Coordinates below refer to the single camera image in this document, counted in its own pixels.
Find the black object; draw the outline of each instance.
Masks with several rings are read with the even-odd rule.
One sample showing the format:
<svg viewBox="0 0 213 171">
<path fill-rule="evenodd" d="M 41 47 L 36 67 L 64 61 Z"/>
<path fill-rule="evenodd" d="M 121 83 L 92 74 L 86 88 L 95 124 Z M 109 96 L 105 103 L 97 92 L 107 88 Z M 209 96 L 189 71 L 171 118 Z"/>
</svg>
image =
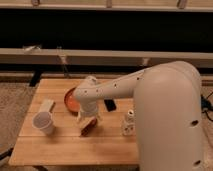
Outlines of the black object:
<svg viewBox="0 0 213 171">
<path fill-rule="evenodd" d="M 44 166 L 33 166 L 38 171 L 48 171 Z"/>
<path fill-rule="evenodd" d="M 13 152 L 13 148 L 10 148 L 6 152 L 0 154 L 0 160 L 3 160 L 6 157 L 10 157 L 12 155 L 12 152 Z"/>
<path fill-rule="evenodd" d="M 213 107 L 211 102 L 201 95 L 201 108 L 202 111 L 213 111 Z"/>
<path fill-rule="evenodd" d="M 30 87 L 35 87 L 35 85 L 39 82 L 41 78 L 42 71 L 35 71 L 33 78 L 30 81 Z"/>
<path fill-rule="evenodd" d="M 116 110 L 116 104 L 113 99 L 104 100 L 104 104 L 108 112 Z"/>
</svg>

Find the floor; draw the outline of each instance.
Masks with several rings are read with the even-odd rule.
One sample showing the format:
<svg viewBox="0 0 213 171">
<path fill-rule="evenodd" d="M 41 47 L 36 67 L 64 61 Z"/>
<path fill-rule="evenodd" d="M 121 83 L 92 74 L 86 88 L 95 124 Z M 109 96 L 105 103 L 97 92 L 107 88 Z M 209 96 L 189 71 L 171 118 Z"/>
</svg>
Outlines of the floor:
<svg viewBox="0 0 213 171">
<path fill-rule="evenodd" d="M 13 147 L 19 130 L 23 123 L 25 114 L 28 110 L 32 97 L 36 91 L 36 87 L 29 87 L 29 81 L 32 73 L 25 74 L 1 74 L 0 73 L 0 153 L 10 147 Z M 203 87 L 203 95 L 207 96 L 213 91 L 213 86 Z M 213 171 L 213 123 L 206 119 L 203 115 L 203 132 L 204 132 L 204 166 L 206 171 Z M 7 164 L 8 158 L 0 161 L 1 171 L 34 171 L 33 167 L 12 167 Z M 56 167 L 49 166 L 49 170 L 60 171 L 131 171 L 136 166 L 72 166 L 72 167 Z"/>
</svg>

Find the table leg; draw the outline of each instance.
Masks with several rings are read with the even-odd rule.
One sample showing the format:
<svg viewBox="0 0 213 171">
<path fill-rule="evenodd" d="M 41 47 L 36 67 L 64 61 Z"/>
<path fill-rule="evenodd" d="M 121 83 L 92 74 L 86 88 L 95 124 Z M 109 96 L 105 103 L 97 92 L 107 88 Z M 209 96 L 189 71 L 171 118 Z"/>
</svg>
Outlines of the table leg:
<svg viewBox="0 0 213 171">
<path fill-rule="evenodd" d="M 13 148 L 10 148 L 6 152 L 0 154 L 0 160 L 3 160 L 5 157 L 10 157 L 13 152 Z"/>
<path fill-rule="evenodd" d="M 38 171 L 48 171 L 44 166 L 33 166 Z"/>
</svg>

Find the black wall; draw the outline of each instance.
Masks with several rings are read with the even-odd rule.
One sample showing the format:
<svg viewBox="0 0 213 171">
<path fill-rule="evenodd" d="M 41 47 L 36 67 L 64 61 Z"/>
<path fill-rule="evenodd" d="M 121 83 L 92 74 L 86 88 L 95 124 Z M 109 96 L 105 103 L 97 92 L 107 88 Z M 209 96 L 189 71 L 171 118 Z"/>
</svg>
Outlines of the black wall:
<svg viewBox="0 0 213 171">
<path fill-rule="evenodd" d="M 0 9 L 0 48 L 213 52 L 213 13 Z"/>
</svg>

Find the white cup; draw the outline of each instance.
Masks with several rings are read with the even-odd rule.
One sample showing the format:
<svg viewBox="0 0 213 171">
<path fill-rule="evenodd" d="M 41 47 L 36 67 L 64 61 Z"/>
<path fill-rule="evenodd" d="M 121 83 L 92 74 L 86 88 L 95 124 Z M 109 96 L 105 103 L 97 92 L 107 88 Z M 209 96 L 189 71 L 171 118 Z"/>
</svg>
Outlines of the white cup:
<svg viewBox="0 0 213 171">
<path fill-rule="evenodd" d="M 46 135 L 54 131 L 52 114 L 50 112 L 38 112 L 33 118 L 33 127 L 39 129 Z"/>
</svg>

